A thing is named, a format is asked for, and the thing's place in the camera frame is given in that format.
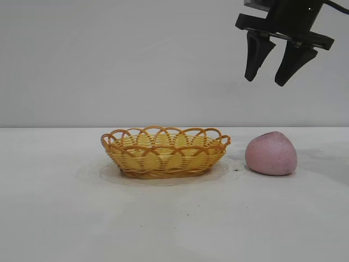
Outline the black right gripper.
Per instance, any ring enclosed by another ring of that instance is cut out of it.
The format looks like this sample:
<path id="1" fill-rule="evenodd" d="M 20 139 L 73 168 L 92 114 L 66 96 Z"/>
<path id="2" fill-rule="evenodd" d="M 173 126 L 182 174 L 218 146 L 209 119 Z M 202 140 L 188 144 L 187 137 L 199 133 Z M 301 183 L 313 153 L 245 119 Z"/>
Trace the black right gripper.
<path id="1" fill-rule="evenodd" d="M 317 56 L 318 51 L 313 47 L 330 50 L 333 45 L 334 39 L 311 31 L 324 1 L 244 1 L 244 5 L 267 12 L 265 18 L 239 14 L 236 21 L 237 28 L 248 31 L 245 69 L 248 81 L 255 78 L 264 60 L 276 46 L 270 36 L 289 40 L 275 75 L 275 83 L 281 87 Z M 295 43 L 308 46 L 297 46 Z"/>

